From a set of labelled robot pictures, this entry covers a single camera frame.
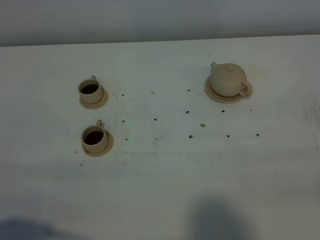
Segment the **beige near teacup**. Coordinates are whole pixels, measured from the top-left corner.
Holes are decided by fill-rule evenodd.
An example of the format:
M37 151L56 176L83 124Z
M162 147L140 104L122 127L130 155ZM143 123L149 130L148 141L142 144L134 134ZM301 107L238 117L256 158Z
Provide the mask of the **beige near teacup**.
M109 140L101 120L83 130L81 142L84 149L90 154L98 154L107 147Z

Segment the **beige teapot saucer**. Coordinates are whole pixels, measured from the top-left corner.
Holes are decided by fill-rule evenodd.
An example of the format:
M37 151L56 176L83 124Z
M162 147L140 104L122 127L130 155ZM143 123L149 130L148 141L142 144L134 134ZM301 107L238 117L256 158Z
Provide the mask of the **beige teapot saucer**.
M205 89L205 92L207 93L207 95L212 100L219 102L219 103L222 103L222 104L233 104L233 103L237 103L241 100L244 100L244 98L240 94L237 94L232 97L224 97L224 96L217 94L211 87L210 78L211 78L211 76L209 76L206 79L205 84L204 84L204 89Z

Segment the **beige brown teapot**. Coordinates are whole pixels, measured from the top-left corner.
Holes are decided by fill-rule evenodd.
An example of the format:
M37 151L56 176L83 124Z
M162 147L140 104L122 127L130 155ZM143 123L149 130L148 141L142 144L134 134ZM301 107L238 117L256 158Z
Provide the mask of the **beige brown teapot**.
M253 94L253 87L247 81L245 71L237 64L213 62L211 65L209 83L212 90L226 98L242 96L249 99Z

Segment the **beige far teacup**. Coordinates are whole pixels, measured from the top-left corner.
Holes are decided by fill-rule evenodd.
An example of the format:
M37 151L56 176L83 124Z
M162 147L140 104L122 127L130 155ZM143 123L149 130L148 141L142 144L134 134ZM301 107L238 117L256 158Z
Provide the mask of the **beige far teacup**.
M103 98L103 89L95 75L78 85L80 99L86 104L95 104Z

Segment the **beige near saucer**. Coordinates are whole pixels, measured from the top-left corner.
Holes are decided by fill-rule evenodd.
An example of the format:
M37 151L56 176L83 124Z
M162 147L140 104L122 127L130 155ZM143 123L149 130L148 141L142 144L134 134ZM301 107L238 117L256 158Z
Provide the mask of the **beige near saucer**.
M87 156L94 157L94 158L101 157L101 156L106 155L112 149L112 147L114 145L114 138L107 130L104 130L104 132L108 138L108 144L103 151L98 152L98 153L89 152L85 148L84 144L83 143L81 144L82 150Z

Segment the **beige far saucer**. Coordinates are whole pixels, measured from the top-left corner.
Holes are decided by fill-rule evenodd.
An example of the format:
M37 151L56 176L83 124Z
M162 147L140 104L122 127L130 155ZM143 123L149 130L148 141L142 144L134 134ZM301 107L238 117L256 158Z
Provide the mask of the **beige far saucer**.
M85 103L85 102L83 102L81 97L79 98L79 102L85 109L95 110L95 109L99 109L99 108L103 107L108 102L108 99L109 99L108 92L103 88L102 89L102 98L98 102Z

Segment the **beige teacup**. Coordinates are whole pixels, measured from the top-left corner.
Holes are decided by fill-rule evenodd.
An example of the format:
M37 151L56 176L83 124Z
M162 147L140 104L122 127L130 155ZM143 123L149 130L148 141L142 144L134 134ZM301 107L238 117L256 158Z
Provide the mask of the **beige teacup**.
M81 142L84 149L90 154L98 154L107 147L109 140L101 120L83 130Z
M95 75L78 85L80 99L86 104L95 104L103 98L103 89Z

